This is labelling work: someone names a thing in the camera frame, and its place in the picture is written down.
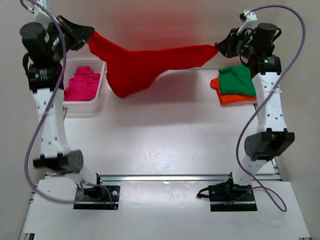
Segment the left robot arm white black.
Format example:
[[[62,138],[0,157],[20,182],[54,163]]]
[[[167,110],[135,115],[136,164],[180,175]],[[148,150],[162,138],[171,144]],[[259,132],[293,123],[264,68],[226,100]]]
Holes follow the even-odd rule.
[[[29,89],[37,106],[41,134],[39,157],[34,168],[52,170],[87,189],[93,199],[104,195],[105,187],[96,173],[84,166],[80,150],[71,150],[64,125],[64,71],[69,50],[82,48],[94,33],[91,26],[75,24],[63,16],[51,17],[49,22],[34,19],[21,27],[19,33],[27,50],[23,67]]]

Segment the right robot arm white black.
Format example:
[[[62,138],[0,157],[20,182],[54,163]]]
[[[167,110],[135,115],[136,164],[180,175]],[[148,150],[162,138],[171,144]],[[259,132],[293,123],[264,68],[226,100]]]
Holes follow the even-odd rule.
[[[242,189],[251,185],[259,170],[275,157],[280,156],[295,140],[288,131],[281,104],[279,79],[282,76],[281,60],[273,54],[274,41],[281,35],[279,27],[272,23],[260,23],[253,27],[244,23],[230,30],[225,40],[216,48],[226,58],[239,57],[249,68],[256,92],[258,119],[257,131],[244,141],[245,156],[239,168],[230,174],[232,183],[224,187],[224,195],[236,200]]]

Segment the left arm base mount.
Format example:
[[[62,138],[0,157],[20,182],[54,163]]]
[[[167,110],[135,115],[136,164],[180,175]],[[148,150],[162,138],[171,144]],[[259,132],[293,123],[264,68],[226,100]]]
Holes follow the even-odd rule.
[[[74,197],[74,210],[110,210],[119,209],[121,183],[119,181],[104,181],[97,178],[97,184],[102,186],[90,186],[81,188],[78,186]]]

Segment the red t-shirt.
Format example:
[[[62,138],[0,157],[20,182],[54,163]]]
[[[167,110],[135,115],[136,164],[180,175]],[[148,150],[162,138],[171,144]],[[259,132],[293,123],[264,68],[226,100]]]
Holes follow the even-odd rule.
[[[106,62],[107,82],[119,98],[149,88],[166,71],[199,68],[218,54],[215,46],[208,44],[161,50],[127,50],[96,31],[87,44],[93,55]]]

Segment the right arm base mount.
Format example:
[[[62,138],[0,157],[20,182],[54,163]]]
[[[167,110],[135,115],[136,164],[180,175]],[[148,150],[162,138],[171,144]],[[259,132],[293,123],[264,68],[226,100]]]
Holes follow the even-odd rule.
[[[256,212],[258,210],[251,184],[238,185],[228,179],[201,189],[196,197],[209,199],[211,212]]]

